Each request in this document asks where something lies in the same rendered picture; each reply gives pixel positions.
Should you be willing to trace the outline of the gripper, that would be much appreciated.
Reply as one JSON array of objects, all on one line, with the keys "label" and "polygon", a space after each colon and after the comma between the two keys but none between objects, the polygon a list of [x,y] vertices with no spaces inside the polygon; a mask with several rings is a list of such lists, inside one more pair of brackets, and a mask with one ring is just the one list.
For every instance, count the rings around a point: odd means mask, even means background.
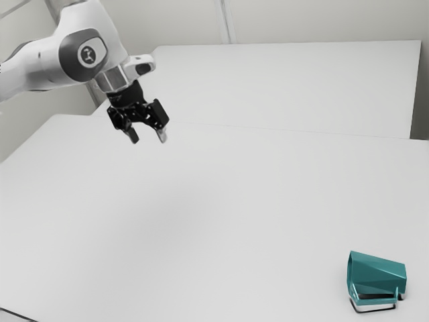
[{"label": "gripper", "polygon": [[138,80],[121,91],[107,93],[107,97],[111,104],[107,113],[114,128],[121,130],[133,144],[139,141],[139,136],[128,115],[135,115],[135,122],[151,127],[161,143],[166,143],[166,126],[170,118],[158,99],[147,103]]}]

